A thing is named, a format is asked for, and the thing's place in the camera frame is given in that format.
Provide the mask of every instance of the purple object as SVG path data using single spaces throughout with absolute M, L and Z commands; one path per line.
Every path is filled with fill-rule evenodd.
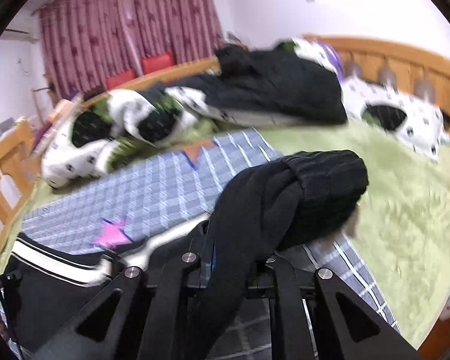
M 342 71 L 342 62 L 340 61 L 340 57 L 338 53 L 335 51 L 335 49 L 330 45 L 328 45 L 327 43 L 320 42 L 319 40 L 314 40 L 313 42 L 316 42 L 317 44 L 322 46 L 325 53 L 327 54 L 328 60 L 335 67 L 335 69 L 337 69 L 338 80 L 343 81 L 344 75 Z

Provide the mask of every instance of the bed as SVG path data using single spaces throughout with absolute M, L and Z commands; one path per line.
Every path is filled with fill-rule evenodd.
M 310 34 L 304 37 L 330 44 L 343 62 L 354 59 L 369 80 L 376 79 L 378 68 L 387 59 L 397 74 L 399 90 L 405 92 L 413 92 L 415 78 L 427 69 L 436 89 L 436 104 L 450 113 L 450 60 L 384 40 Z M 218 68 L 215 58 L 151 73 L 121 88 L 144 89 L 157 81 L 167 82 L 210 68 Z M 103 97 L 96 96 L 84 107 Z M 22 171 L 16 171 L 31 141 L 28 128 L 26 122 L 21 123 L 0 143 L 0 167 L 8 167 L 3 173 L 10 174 L 22 192 L 14 208 L 1 208 L 6 206 L 0 198 L 0 219 L 5 223 L 0 233 L 0 269 L 10 255 L 23 215 L 69 192 L 65 189 L 53 193 L 45 183 L 34 184 Z M 402 335 L 418 348 L 450 293 L 450 147 L 442 148 L 440 161 L 435 164 L 382 131 L 356 121 L 340 127 L 288 127 L 259 132 L 285 154 L 350 149 L 364 159 L 370 186 L 360 202 L 360 221 L 352 243 L 384 293 Z M 9 158 L 12 165 L 6 164 Z M 33 166 L 28 164 L 27 169 L 36 171 Z

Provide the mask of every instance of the plaid fabric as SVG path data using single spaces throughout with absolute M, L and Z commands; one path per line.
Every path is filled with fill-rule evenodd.
M 375 279 L 345 235 L 341 235 L 334 242 L 333 250 L 323 251 L 320 244 L 315 243 L 294 247 L 287 250 L 283 256 L 294 266 L 305 271 L 314 272 L 317 268 L 323 267 L 331 269 L 391 327 L 400 332 L 397 321 Z M 315 357 L 318 358 L 308 310 L 305 302 L 303 304 L 313 350 Z M 208 360 L 271 360 L 271 348 L 268 302 L 264 299 L 244 300 L 238 315 L 217 340 Z
M 281 156 L 253 128 L 213 141 L 216 147 L 203 146 L 197 165 L 173 151 L 92 181 L 26 214 L 22 231 L 54 250 L 89 254 L 102 250 L 92 245 L 102 220 L 124 218 L 123 231 L 138 241 L 211 211 L 238 172 Z

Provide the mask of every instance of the triangular cutout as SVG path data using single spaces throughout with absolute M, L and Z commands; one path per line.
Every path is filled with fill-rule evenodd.
M 360 342 L 380 333 L 380 328 L 341 292 L 336 294 L 338 305 L 354 342 Z
M 107 335 L 107 330 L 112 321 L 115 309 L 119 304 L 121 292 L 115 290 L 97 307 L 90 316 L 77 327 L 77 333 L 91 338 L 96 342 L 102 342 Z

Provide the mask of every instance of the pink star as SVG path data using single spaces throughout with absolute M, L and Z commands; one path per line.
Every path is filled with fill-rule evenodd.
M 106 249 L 113 249 L 116 245 L 130 244 L 131 239 L 122 230 L 125 219 L 118 223 L 113 223 L 102 219 L 103 229 L 99 235 L 92 240 L 92 245 L 102 246 Z

